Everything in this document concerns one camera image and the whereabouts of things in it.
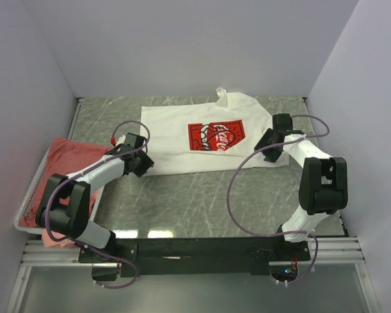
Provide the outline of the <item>white t-shirt red print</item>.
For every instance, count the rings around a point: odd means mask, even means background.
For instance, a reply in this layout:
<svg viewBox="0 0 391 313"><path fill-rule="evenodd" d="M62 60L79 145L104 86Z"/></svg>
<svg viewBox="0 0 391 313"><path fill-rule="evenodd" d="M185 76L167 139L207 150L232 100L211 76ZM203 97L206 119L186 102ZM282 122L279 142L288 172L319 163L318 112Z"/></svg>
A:
<svg viewBox="0 0 391 313"><path fill-rule="evenodd" d="M234 170L253 153L271 114L251 96L216 92L216 102L141 109L154 161L149 176Z"/></svg>

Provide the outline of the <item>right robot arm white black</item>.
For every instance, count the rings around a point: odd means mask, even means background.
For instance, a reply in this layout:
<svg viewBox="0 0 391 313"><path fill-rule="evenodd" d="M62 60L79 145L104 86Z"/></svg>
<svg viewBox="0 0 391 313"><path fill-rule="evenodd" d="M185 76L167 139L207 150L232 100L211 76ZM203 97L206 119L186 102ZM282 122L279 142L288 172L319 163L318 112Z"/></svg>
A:
<svg viewBox="0 0 391 313"><path fill-rule="evenodd" d="M254 147L264 160L275 163L287 153L302 168L298 189L299 206L282 224L283 238L273 244L273 253L288 260L295 252L295 243L305 241L326 217L344 209L348 202L347 162L323 152L303 131L295 130L293 116L279 113L272 116L267 129Z"/></svg>

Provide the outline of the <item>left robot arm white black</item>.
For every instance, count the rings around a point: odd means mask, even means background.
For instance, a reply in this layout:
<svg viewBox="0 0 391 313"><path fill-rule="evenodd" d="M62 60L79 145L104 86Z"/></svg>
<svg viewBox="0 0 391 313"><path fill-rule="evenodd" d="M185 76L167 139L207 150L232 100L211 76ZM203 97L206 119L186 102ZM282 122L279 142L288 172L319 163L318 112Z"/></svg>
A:
<svg viewBox="0 0 391 313"><path fill-rule="evenodd" d="M35 222L50 237L56 232L64 239L92 246L97 258L109 262L116 257L117 238L90 219L91 196L113 180L129 173L141 177L153 166L147 155L147 138L128 133L94 162L68 174L49 176Z"/></svg>

